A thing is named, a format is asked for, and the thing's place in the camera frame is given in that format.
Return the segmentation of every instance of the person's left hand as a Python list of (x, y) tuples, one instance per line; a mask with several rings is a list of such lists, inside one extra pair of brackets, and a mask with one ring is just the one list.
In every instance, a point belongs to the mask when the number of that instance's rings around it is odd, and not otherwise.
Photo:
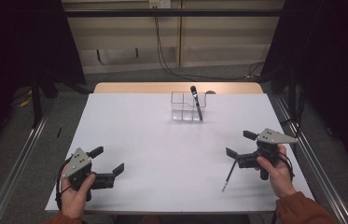
[(95, 174), (90, 174), (84, 180), (83, 184), (78, 191), (70, 188), (71, 182), (69, 179), (61, 179), (61, 195), (63, 201), (62, 212), (63, 215), (70, 218), (82, 219), (84, 215), (84, 208), (86, 207), (87, 191), (91, 188), (95, 180)]

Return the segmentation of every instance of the black horizontal bar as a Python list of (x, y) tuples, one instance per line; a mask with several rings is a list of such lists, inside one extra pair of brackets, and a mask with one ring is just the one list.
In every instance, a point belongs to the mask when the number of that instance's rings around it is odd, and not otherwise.
[(69, 18), (82, 17), (280, 17), (305, 11), (282, 9), (67, 9)]

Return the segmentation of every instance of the white table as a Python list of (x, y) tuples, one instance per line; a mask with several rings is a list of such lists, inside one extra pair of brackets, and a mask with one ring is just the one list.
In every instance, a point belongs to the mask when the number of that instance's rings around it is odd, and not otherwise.
[[(68, 157), (77, 147), (102, 146), (92, 170), (125, 171), (113, 189), (92, 191), (87, 212), (109, 214), (231, 214), (273, 211), (276, 197), (269, 181), (254, 169), (235, 168), (222, 193), (233, 159), (256, 150), (243, 131), (282, 132), (266, 94), (207, 96), (204, 121), (171, 120), (169, 93), (94, 93), (89, 97)], [(312, 198), (291, 150), (294, 186)], [(57, 211), (52, 191), (46, 210)]]

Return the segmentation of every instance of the human hand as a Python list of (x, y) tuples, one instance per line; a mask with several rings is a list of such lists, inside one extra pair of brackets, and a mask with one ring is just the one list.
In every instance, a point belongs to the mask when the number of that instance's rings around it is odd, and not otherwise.
[(69, 179), (62, 179), (61, 183), (61, 199), (63, 201), (63, 215), (70, 218), (82, 219), (84, 208), (86, 207), (87, 191), (91, 188), (95, 180), (95, 174), (90, 174), (81, 184), (78, 191), (73, 190)]
[[(278, 144), (278, 150), (286, 155), (286, 148), (282, 144)], [(280, 157), (284, 160), (287, 158), (284, 155), (280, 155)], [(270, 174), (270, 183), (273, 192), (278, 198), (283, 198), (288, 195), (292, 195), (296, 193), (295, 188), (293, 187), (292, 181), (290, 179), (289, 169), (286, 164), (282, 161), (278, 161), (275, 166), (273, 166), (267, 159), (259, 156), (257, 158), (258, 164), (261, 167), (267, 170)]]

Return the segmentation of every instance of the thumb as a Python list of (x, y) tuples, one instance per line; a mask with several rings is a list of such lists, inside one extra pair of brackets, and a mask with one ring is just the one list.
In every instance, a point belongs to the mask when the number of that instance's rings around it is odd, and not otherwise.
[(258, 164), (260, 164), (261, 167), (263, 167), (265, 170), (267, 170), (267, 172), (273, 173), (275, 171), (275, 168), (272, 166), (272, 164), (264, 157), (259, 156), (256, 158), (256, 160), (258, 161)]
[(95, 174), (91, 173), (89, 176), (87, 176), (87, 178), (81, 184), (80, 189), (78, 190), (78, 193), (81, 195), (86, 195), (87, 191), (89, 191), (94, 181), (95, 181)]

